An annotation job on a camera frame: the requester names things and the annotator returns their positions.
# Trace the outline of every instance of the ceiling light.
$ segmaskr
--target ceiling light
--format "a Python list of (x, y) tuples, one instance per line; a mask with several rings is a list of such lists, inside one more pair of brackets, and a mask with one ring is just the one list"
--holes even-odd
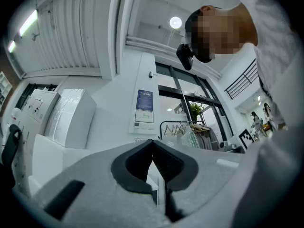
[(14, 41), (12, 41), (11, 43), (10, 43), (10, 45), (9, 45), (9, 52), (12, 52), (13, 51), (13, 49), (15, 48), (15, 42)]
[(173, 17), (171, 20), (170, 20), (170, 25), (171, 27), (174, 29), (178, 29), (181, 27), (182, 25), (182, 21), (179, 17)]
[(24, 34), (24, 32), (30, 27), (30, 25), (37, 19), (37, 10), (35, 10), (29, 17), (28, 19), (24, 22), (24, 24), (21, 26), (19, 30), (20, 36)]

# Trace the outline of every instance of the round ceiling lamp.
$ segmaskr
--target round ceiling lamp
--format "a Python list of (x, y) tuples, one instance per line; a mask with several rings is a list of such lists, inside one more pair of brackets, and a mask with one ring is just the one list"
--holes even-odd
[(174, 29), (178, 29), (181, 27), (182, 25), (182, 21), (179, 17), (173, 17), (171, 20), (170, 20), (170, 25), (171, 27)]

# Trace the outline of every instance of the poster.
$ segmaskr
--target poster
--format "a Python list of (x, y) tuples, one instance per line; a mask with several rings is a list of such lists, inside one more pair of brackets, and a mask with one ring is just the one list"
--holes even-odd
[(153, 111), (153, 92), (138, 90), (136, 109)]
[(138, 90), (135, 121), (153, 123), (153, 92)]

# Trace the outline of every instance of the black railing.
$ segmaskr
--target black railing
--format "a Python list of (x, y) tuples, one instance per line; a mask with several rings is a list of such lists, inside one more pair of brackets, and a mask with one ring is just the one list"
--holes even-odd
[(227, 88), (225, 91), (233, 100), (238, 94), (245, 90), (258, 77), (256, 59), (248, 68)]

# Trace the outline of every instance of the potted plant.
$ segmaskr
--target potted plant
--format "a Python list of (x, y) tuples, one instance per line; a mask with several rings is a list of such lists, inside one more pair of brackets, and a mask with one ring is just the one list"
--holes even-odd
[(193, 103), (190, 103), (190, 108), (191, 108), (192, 114), (194, 116), (194, 120), (196, 121), (201, 110), (203, 110), (205, 107), (202, 104), (198, 105), (197, 103), (193, 102)]

